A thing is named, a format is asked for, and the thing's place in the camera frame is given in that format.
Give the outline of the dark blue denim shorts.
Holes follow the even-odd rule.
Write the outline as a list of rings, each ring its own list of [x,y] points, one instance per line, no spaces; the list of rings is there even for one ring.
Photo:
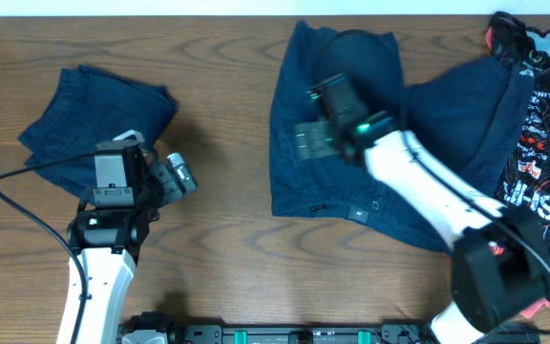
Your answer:
[[[296,126],[321,115],[309,97],[310,87],[337,74],[352,79],[372,111],[407,109],[409,125],[421,143],[486,195],[496,192],[517,147],[534,79],[518,64],[483,57],[409,85],[392,34],[340,34],[302,21],[296,24],[270,112],[273,214],[344,218],[414,247],[444,251],[434,229],[363,167],[335,154],[300,156]]]

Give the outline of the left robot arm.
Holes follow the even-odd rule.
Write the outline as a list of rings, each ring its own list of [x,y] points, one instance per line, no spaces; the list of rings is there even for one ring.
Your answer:
[[[181,154],[147,161],[138,140],[98,144],[95,178],[68,226],[72,256],[59,343],[116,342],[149,225],[197,187]]]

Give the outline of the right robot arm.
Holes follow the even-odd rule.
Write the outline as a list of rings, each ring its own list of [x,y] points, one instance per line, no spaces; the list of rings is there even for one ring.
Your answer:
[[[309,91],[322,112],[309,147],[332,147],[403,198],[452,253],[452,303],[423,343],[476,343],[550,294],[550,268],[534,221],[464,182],[416,138],[404,112],[373,113],[345,75]]]

